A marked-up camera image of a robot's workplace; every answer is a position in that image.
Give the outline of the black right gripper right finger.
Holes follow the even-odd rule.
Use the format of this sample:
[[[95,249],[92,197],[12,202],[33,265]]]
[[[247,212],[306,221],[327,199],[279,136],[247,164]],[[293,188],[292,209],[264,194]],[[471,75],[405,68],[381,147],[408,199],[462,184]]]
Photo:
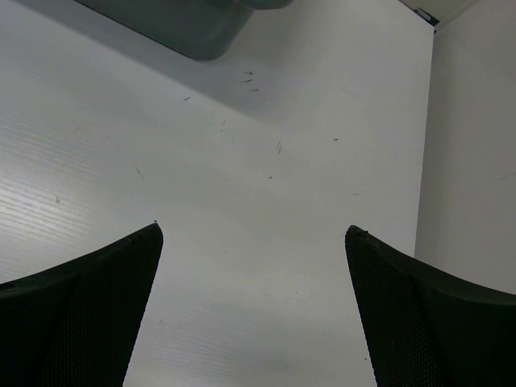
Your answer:
[[[345,250],[379,386],[513,386],[515,296],[351,226]]]

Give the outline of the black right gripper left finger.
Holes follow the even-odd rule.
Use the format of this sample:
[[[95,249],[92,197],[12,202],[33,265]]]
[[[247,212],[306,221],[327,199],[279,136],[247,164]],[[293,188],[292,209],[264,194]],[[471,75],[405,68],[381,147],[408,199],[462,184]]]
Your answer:
[[[1,285],[3,386],[121,386],[164,237],[152,223]]]

